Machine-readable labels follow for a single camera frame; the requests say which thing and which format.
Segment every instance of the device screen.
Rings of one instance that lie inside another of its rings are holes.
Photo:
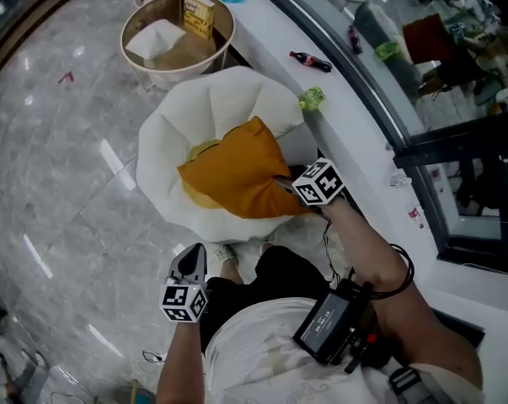
[[[349,301],[329,293],[301,335],[302,342],[317,353],[348,305]]]

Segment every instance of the orange pillow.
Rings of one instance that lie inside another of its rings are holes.
[[[310,212],[275,183],[274,176],[290,177],[291,172],[259,117],[231,130],[218,145],[177,169],[194,190],[244,219]]]

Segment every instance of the white round cushion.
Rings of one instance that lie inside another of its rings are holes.
[[[291,217],[242,219],[224,209],[208,210],[184,193],[177,166],[193,146],[222,139],[259,116],[277,138],[303,122],[297,96],[244,66],[236,66],[169,91],[139,132],[136,179],[162,217],[208,242],[265,237]]]

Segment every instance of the white t-shirt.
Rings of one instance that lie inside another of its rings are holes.
[[[323,366],[293,341],[314,304],[303,298],[262,302],[222,325],[206,349],[206,383],[213,402],[397,404],[382,371],[357,368],[348,375],[345,360],[340,366]],[[484,400],[481,391],[459,375],[431,365],[411,366],[431,373],[456,403]]]

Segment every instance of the yellow carton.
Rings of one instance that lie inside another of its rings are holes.
[[[211,0],[184,0],[184,26],[205,39],[212,37],[215,3]]]

